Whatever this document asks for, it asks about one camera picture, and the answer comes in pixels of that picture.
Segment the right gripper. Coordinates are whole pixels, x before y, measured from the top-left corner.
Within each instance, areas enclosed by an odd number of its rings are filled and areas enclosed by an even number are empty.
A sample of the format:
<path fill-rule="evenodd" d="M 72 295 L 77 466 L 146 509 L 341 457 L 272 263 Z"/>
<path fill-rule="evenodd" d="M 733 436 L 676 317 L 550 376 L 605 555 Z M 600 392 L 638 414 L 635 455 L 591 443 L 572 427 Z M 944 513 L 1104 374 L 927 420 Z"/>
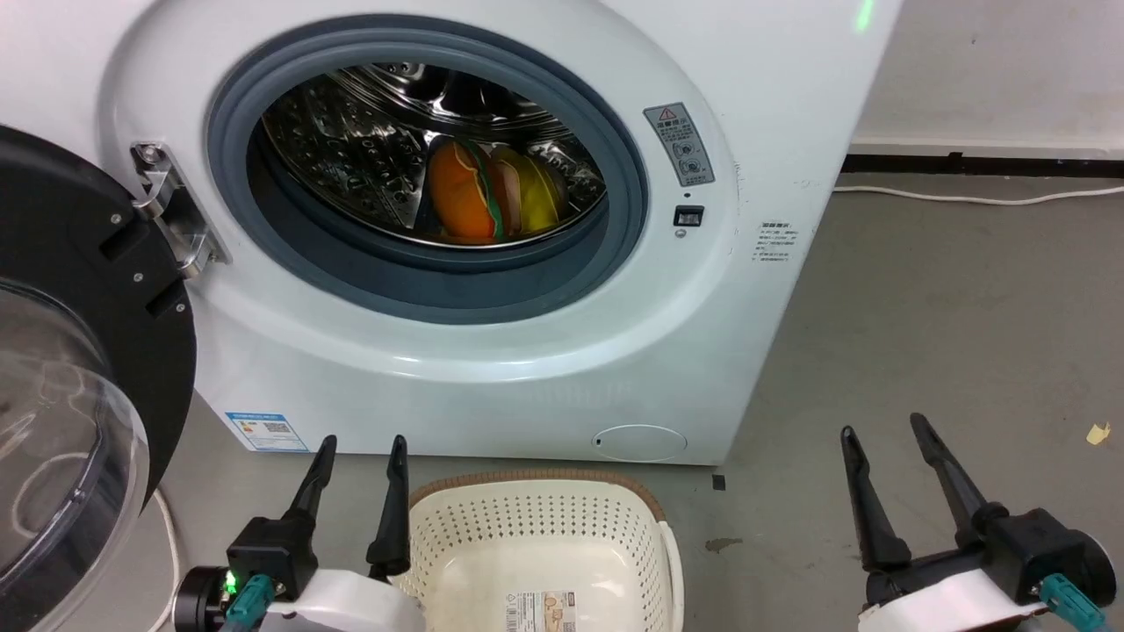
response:
<path fill-rule="evenodd" d="M 1032 632 L 1041 616 L 1057 617 L 1039 597 L 1052 574 L 1084 592 L 1113 630 L 1106 610 L 1120 597 L 1120 574 L 1099 541 L 1042 508 L 1009 516 L 984 497 L 923 413 L 910 413 L 910 428 L 939 476 L 958 549 L 912 559 L 876 495 L 855 428 L 841 428 L 861 565 L 870 572 L 859 632 Z"/>

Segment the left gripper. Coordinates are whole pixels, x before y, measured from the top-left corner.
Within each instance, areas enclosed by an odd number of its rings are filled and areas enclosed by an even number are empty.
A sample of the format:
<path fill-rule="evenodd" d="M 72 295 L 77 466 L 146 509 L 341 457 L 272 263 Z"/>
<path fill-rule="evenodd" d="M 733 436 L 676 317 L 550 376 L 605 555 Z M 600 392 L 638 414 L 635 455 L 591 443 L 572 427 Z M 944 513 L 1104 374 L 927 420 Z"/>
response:
<path fill-rule="evenodd" d="M 377 539 L 366 552 L 368 574 L 321 568 L 312 554 L 314 520 L 337 455 L 334 434 L 321 440 L 281 520 L 254 517 L 227 549 L 227 565 L 202 565 L 185 574 L 174 596 L 174 632 L 218 632 L 229 603 L 227 574 L 237 580 L 263 574 L 277 597 L 256 632 L 425 632 L 418 601 L 390 584 L 410 571 L 408 444 L 395 437 L 386 467 L 386 502 Z"/>

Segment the cream perforated laundry basket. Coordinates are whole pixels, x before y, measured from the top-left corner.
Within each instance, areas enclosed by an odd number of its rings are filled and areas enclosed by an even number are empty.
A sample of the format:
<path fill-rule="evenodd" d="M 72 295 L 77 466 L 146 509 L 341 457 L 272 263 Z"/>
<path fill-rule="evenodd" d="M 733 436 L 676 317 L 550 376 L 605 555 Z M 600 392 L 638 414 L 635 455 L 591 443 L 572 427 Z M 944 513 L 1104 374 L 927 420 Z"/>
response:
<path fill-rule="evenodd" d="M 507 593 L 575 592 L 577 632 L 685 632 L 685 576 L 667 513 L 602 470 L 464 475 L 410 497 L 410 571 L 391 584 L 425 632 L 504 632 Z"/>

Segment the paper label in basket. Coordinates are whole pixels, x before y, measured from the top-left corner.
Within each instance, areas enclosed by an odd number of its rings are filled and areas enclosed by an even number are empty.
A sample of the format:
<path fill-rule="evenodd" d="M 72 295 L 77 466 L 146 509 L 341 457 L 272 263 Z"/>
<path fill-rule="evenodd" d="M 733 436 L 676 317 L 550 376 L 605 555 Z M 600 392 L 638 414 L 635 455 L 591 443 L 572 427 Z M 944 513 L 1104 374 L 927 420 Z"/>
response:
<path fill-rule="evenodd" d="M 504 632 L 577 632 L 575 592 L 511 592 L 504 604 Z"/>

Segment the white front-load washing machine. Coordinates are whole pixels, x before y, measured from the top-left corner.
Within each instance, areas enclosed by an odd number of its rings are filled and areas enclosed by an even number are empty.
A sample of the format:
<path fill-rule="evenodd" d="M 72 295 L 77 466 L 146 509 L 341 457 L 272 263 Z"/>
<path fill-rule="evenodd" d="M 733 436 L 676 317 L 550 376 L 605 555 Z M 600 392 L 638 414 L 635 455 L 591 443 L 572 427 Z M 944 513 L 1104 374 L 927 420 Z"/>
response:
<path fill-rule="evenodd" d="M 720 464 L 810 251 L 904 0 L 0 0 L 0 126 L 87 160 L 137 201 L 132 144 L 160 141 L 228 252 L 185 279 L 191 399 L 281 413 L 309 452 L 613 461 L 602 428 L 674 428 L 673 464 Z M 242 58 L 353 16 L 447 20 L 518 40 L 609 103 L 641 152 L 649 219 L 605 285 L 534 319 L 406 320 L 273 263 L 209 164 L 214 96 Z M 716 181 L 678 183 L 644 109 L 685 103 Z M 703 226 L 674 226 L 703 205 Z M 753 259 L 762 222 L 800 231 Z"/>

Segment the orange yellow plush toy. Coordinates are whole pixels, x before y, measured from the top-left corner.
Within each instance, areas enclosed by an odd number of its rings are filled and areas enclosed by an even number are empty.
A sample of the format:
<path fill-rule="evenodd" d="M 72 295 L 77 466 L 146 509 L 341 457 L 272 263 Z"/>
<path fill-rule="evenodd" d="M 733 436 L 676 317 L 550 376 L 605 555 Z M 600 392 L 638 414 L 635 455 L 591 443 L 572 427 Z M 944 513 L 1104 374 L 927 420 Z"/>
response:
<path fill-rule="evenodd" d="M 522 240 L 566 219 L 565 179 L 545 160 L 511 147 L 442 139 L 432 148 L 426 187 L 454 240 Z"/>

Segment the blue energy label sticker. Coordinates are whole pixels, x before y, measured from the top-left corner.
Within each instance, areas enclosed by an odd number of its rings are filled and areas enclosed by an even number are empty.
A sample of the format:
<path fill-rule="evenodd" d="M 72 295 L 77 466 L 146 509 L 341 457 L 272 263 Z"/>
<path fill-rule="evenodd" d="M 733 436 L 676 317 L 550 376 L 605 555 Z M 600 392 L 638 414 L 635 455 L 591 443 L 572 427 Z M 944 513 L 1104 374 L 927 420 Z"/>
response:
<path fill-rule="evenodd" d="M 308 453 L 292 424 L 281 413 L 224 413 L 232 428 L 252 451 L 268 453 Z"/>

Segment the grey rubber door gasket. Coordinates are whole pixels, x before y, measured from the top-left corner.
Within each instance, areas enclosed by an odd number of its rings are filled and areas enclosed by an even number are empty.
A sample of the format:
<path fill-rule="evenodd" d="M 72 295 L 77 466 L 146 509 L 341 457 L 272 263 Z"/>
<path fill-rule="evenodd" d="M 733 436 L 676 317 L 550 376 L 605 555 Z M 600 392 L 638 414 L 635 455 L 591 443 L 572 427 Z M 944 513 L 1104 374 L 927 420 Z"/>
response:
<path fill-rule="evenodd" d="M 504 249 L 425 247 L 333 215 L 285 172 L 261 118 L 312 76 L 378 61 L 457 69 L 542 105 L 589 148 L 606 200 L 570 233 Z M 601 94 L 537 49 L 447 20 L 353 16 L 265 40 L 214 96 L 207 148 L 233 219 L 273 263 L 318 291 L 406 320 L 483 325 L 558 312 L 627 263 L 649 219 L 641 152 Z"/>

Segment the oval white filter cover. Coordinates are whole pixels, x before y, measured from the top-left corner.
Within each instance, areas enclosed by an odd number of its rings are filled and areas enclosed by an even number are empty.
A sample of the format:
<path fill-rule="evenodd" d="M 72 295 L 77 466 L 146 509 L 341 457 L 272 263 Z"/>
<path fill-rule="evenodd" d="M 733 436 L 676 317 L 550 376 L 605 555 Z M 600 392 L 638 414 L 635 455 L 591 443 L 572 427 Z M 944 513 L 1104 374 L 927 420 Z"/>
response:
<path fill-rule="evenodd" d="M 627 424 L 602 428 L 593 436 L 593 451 L 619 463 L 667 463 L 688 445 L 674 428 Z"/>

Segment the small printed text label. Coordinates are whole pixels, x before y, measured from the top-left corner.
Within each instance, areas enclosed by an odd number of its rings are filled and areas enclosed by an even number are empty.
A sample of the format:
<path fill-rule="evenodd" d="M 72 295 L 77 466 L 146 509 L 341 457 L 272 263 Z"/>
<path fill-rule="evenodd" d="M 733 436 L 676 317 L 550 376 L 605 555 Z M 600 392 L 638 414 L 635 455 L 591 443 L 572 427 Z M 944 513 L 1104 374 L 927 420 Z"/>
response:
<path fill-rule="evenodd" d="M 800 231 L 790 222 L 762 222 L 756 229 L 753 259 L 756 262 L 782 263 L 797 251 Z"/>

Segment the chrome door hinge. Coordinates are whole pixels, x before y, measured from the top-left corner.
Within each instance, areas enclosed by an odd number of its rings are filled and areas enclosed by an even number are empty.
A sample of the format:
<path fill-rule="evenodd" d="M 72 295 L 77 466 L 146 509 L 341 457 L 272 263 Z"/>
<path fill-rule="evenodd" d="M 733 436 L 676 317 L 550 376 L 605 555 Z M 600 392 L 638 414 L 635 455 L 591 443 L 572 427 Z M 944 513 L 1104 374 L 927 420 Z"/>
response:
<path fill-rule="evenodd" d="M 229 264 L 228 252 L 181 175 L 171 148 L 160 141 L 138 141 L 132 144 L 130 156 L 144 189 L 144 197 L 133 207 L 156 224 L 176 272 L 192 279 L 210 264 Z"/>

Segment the black baseboard strip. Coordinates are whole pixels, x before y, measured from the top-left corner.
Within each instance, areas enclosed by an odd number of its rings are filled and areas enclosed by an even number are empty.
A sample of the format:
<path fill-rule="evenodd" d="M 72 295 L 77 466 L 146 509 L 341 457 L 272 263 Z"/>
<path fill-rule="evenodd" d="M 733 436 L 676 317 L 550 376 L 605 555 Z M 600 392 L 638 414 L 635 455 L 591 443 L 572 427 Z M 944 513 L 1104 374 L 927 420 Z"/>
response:
<path fill-rule="evenodd" d="M 851 154 L 843 175 L 1102 177 L 1124 180 L 1124 160 Z"/>

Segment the stainless steel washer drum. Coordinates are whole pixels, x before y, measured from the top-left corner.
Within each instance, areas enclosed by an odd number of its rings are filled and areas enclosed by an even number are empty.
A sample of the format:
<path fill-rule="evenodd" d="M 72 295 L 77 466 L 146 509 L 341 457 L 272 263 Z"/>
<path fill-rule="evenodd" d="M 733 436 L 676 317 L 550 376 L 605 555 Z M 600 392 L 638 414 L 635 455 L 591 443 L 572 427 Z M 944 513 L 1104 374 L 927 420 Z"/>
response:
<path fill-rule="evenodd" d="M 528 97 L 457 69 L 418 61 L 332 69 L 278 97 L 261 126 L 289 177 L 333 215 L 425 247 L 551 240 L 583 224 L 607 197 L 602 170 L 574 130 Z M 566 219 L 522 240 L 454 240 L 426 187 L 430 152 L 442 139 L 545 160 L 566 181 Z"/>

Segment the black round washer door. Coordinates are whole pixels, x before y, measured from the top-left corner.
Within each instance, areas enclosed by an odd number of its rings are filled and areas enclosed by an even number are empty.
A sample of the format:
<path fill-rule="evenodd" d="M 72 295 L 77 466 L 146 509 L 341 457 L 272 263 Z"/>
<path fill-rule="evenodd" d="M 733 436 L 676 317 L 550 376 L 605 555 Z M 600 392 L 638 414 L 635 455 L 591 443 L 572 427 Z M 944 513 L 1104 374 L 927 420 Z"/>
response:
<path fill-rule="evenodd" d="M 185 277 L 100 168 L 0 126 L 0 632 L 55 632 L 119 556 L 193 391 Z"/>

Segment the grey warning sticker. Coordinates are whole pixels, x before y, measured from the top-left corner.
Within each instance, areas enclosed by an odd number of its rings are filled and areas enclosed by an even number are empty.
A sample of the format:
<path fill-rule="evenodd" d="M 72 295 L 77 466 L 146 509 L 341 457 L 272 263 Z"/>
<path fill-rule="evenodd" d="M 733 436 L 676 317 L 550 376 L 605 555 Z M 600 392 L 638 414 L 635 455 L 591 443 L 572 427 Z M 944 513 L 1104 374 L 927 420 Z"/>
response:
<path fill-rule="evenodd" d="M 658 134 L 667 157 L 682 187 L 711 184 L 716 181 L 710 156 L 685 103 L 654 105 L 643 110 Z"/>

